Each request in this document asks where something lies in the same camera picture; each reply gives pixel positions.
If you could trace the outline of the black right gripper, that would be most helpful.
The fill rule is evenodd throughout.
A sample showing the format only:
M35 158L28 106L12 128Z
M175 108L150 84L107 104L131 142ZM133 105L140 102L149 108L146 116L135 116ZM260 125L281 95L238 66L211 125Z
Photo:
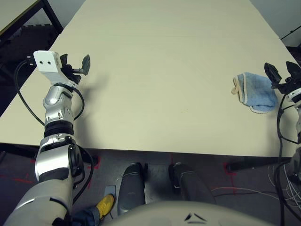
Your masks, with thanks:
M301 87L301 68L299 65L286 61L286 67L291 77L286 78L285 83L280 83L282 78L276 67L269 63L264 64L264 70L271 81L272 88L278 89L281 94L289 94Z

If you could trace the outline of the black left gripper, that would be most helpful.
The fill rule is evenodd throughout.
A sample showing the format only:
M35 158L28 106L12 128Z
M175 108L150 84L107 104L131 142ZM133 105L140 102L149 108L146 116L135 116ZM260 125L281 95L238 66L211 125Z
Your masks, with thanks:
M61 71L69 80L75 83L79 83L81 80L81 76L73 72L72 66L67 64L67 58L68 58L68 54L63 54L60 56L60 60L62 64ZM81 72L83 75L88 75L90 66L91 66L90 55L86 55L82 60Z

